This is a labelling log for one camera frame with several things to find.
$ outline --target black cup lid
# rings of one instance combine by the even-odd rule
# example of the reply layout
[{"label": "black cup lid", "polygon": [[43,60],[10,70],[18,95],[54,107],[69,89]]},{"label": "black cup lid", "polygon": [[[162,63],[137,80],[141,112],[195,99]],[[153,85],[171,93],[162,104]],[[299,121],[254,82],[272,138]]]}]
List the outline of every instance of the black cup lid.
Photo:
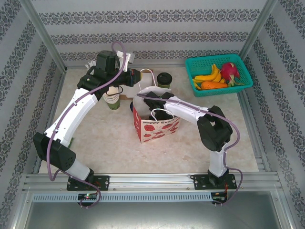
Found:
[{"label": "black cup lid", "polygon": [[173,78],[168,73],[160,73],[157,76],[157,81],[161,85],[169,85],[172,82]]}]

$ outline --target bag handle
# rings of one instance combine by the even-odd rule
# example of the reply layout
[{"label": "bag handle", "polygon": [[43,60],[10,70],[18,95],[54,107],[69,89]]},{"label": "bag handle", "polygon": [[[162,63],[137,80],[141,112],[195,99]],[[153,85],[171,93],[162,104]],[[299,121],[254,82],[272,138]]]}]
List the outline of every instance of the bag handle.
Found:
[{"label": "bag handle", "polygon": [[152,110],[152,112],[151,112],[151,115],[152,115],[152,117],[154,118],[154,120],[155,120],[155,121],[157,121],[156,117],[155,117],[155,116],[153,116],[153,112],[154,112],[155,110],[161,110],[161,111],[165,111],[165,112],[167,112],[167,113],[171,114],[171,115],[173,116],[173,118],[175,118],[175,116],[172,114],[172,112],[167,111],[167,110],[164,110],[164,109],[162,109],[162,108],[155,108],[155,109],[153,109],[153,110]]},{"label": "bag handle", "polygon": [[143,70],[148,70],[148,71],[150,71],[150,72],[152,73],[153,83],[154,83],[155,86],[157,86],[157,85],[156,85],[156,80],[155,80],[155,78],[154,78],[154,74],[153,74],[152,70],[150,70],[150,69],[148,69],[148,68],[143,68],[140,72],[142,72]]}]

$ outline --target green teal basket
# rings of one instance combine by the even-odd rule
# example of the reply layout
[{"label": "green teal basket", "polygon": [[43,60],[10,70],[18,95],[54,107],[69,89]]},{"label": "green teal basket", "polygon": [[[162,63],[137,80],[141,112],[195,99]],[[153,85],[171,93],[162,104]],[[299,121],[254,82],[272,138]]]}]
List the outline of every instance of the green teal basket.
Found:
[{"label": "green teal basket", "polygon": [[[224,63],[232,62],[235,63],[239,74],[240,79],[236,79],[235,81],[238,83],[244,83],[242,86],[234,86],[234,87],[226,87],[226,88],[218,88],[218,89],[210,89],[210,90],[197,90],[193,78],[197,75],[209,75],[212,72],[212,64],[216,64],[216,66],[221,69]],[[204,57],[196,57],[190,58],[185,61],[185,67],[187,74],[189,76],[189,80],[191,82],[194,95],[196,97],[202,96],[210,96],[217,94],[228,94],[228,93],[237,93],[247,87],[252,87],[253,81],[251,76],[244,65],[244,62],[237,54],[226,54],[226,55],[217,55],[217,56],[204,56]]]}]

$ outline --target beige table surface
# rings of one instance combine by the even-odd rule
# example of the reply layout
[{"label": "beige table surface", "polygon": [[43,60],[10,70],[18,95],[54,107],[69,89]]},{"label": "beige table surface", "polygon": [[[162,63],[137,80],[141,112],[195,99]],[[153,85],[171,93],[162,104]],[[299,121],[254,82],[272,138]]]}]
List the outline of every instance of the beige table surface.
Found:
[{"label": "beige table surface", "polygon": [[[180,99],[192,104],[220,107],[240,130],[241,141],[228,151],[227,164],[243,172],[258,171],[237,94],[196,98],[185,68],[155,68],[154,73],[168,72],[173,77],[171,89]],[[55,119],[59,117],[86,69],[69,69],[66,74]],[[95,173],[198,173],[207,172],[210,153],[199,136],[198,128],[182,120],[180,129],[151,142],[141,144],[133,125],[130,101],[122,101],[118,110],[110,110],[101,99],[85,116],[74,133],[71,145],[79,161]],[[40,173],[47,173],[43,161]]]}]

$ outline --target dragon fruit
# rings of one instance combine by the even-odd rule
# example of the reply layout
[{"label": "dragon fruit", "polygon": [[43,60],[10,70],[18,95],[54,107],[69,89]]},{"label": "dragon fruit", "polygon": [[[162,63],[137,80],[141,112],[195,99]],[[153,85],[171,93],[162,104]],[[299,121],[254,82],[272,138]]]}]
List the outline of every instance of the dragon fruit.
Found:
[{"label": "dragon fruit", "polygon": [[234,85],[244,85],[243,83],[236,83],[235,77],[240,78],[237,66],[234,63],[225,63],[221,68],[221,76],[226,80],[229,81],[228,86],[233,87]]}]

